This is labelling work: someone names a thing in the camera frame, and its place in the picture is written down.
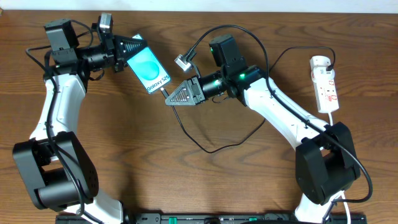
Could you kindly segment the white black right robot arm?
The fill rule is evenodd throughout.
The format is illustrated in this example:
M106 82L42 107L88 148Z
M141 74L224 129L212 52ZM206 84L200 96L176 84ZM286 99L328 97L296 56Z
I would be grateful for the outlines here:
M303 192L294 215L300 222L323 223L334 203L346 202L344 191L364 171L356 157L349 129L318 119L292 101L260 67L247 66L234 37L209 43L218 71L182 82L168 106L195 106L227 92L270 122L295 149L295 177Z

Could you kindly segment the blue Galaxy smartphone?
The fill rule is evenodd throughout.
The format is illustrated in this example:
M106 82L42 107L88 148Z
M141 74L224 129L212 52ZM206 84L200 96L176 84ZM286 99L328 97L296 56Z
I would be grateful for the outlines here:
M169 73L147 46L127 61L148 94L163 88L171 81Z

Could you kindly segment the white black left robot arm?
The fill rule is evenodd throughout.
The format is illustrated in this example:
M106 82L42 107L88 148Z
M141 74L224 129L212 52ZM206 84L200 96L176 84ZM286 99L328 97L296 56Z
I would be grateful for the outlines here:
M98 45L81 46L73 26L73 20L59 19L44 27L50 42L40 62L45 102L36 128L27 141L15 144L12 156L36 208L72 213L89 223L135 223L122 202L100 189L96 168L76 131L91 74L103 75L108 67L123 71L147 42L113 34L108 13L86 29Z

